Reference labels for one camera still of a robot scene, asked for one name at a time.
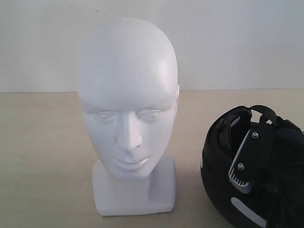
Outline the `black helmet with tinted visor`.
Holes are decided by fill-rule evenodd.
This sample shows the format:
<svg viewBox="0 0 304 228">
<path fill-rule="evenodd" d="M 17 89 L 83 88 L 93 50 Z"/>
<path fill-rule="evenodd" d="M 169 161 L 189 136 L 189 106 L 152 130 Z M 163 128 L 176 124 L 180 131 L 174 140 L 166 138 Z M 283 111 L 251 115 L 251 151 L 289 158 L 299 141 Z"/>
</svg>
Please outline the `black helmet with tinted visor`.
<svg viewBox="0 0 304 228">
<path fill-rule="evenodd" d="M 248 130 L 252 152 L 248 194 L 230 182 L 228 171 Z M 237 106 L 210 127 L 200 173 L 208 198 L 235 228 L 301 228 L 304 225 L 304 133 L 264 105 Z"/>
</svg>

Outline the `white mannequin head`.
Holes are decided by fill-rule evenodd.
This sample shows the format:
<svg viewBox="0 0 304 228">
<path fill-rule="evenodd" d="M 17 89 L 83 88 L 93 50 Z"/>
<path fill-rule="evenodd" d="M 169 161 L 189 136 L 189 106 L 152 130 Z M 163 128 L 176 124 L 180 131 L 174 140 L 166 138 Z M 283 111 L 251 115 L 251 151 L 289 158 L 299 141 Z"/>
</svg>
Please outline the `white mannequin head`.
<svg viewBox="0 0 304 228">
<path fill-rule="evenodd" d="M 172 211 L 176 166 L 166 150 L 180 87 L 170 40 L 145 20 L 112 19 L 86 36 L 77 66 L 83 120 L 98 157 L 92 171 L 97 211 Z"/>
</svg>

